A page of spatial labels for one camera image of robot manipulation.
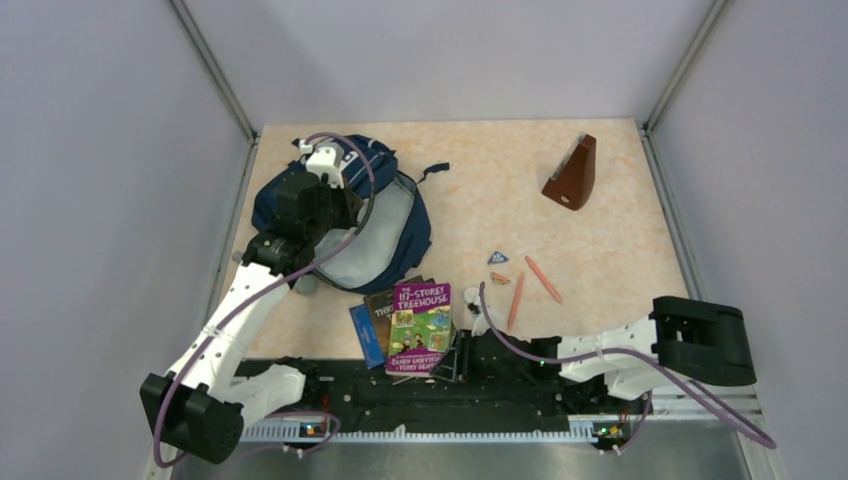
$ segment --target white plastic clip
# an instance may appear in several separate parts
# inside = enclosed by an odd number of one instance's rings
[[[311,155],[315,150],[315,146],[311,143],[306,143],[305,140],[298,140],[297,148],[300,150],[301,155]]]
[[[224,333],[221,329],[211,324],[204,325],[201,331],[207,336],[215,338],[221,338],[221,334]]]
[[[597,339],[595,341],[595,353],[598,354],[598,359],[603,362],[604,361],[604,342],[601,339]]]
[[[318,178],[327,179],[330,188],[344,187],[341,164],[336,162],[339,150],[332,145],[321,145],[306,160],[306,171],[314,173]]]

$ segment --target book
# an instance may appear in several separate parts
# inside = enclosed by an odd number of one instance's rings
[[[404,280],[402,283],[433,283],[433,279],[424,280],[421,275]],[[392,312],[395,303],[395,287],[372,293],[363,298],[371,316],[371,332],[380,345],[383,354],[389,352],[389,335],[392,326]]]
[[[386,373],[428,376],[450,348],[449,283],[395,286]]]
[[[357,305],[351,308],[350,318],[353,319],[353,327],[356,329],[356,336],[359,337],[359,345],[362,347],[362,353],[365,355],[365,366],[367,368],[374,368],[386,363],[386,357],[383,356],[383,350],[377,341],[374,325],[371,323],[371,317],[368,314],[368,308],[365,305]]]

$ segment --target orange crayon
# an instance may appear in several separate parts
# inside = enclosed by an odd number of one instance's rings
[[[518,276],[518,281],[515,284],[515,293],[512,294],[512,307],[509,309],[509,321],[506,322],[507,331],[512,331],[512,326],[515,325],[515,316],[518,314],[518,302],[521,301],[521,291],[524,289],[524,272]]]
[[[557,303],[562,305],[562,296],[559,294],[559,292],[556,291],[556,288],[551,285],[551,282],[548,281],[548,279],[545,277],[545,274],[542,273],[541,270],[539,270],[539,266],[536,265],[536,262],[534,262],[533,259],[528,256],[525,256],[524,260],[527,260],[527,265],[530,266],[530,270],[533,270],[533,273],[535,273],[536,276],[539,277],[539,281],[542,282],[542,285],[545,286],[545,289],[548,291],[548,293],[550,293],[551,296],[554,297],[554,300],[556,300]]]

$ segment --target backpack strap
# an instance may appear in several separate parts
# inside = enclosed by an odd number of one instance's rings
[[[430,175],[431,173],[446,172],[448,170],[450,170],[450,162],[434,163],[433,165],[430,165],[429,167],[424,169],[424,176],[421,177],[421,180],[418,180],[418,183],[427,180],[427,175]]]

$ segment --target white wall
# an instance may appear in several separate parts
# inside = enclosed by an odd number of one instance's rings
[[[792,478],[844,478],[848,3],[736,2],[657,133],[707,289],[746,313]]]
[[[274,123],[646,119],[711,0],[190,0]]]
[[[0,17],[0,478],[137,478],[246,143],[165,2]]]

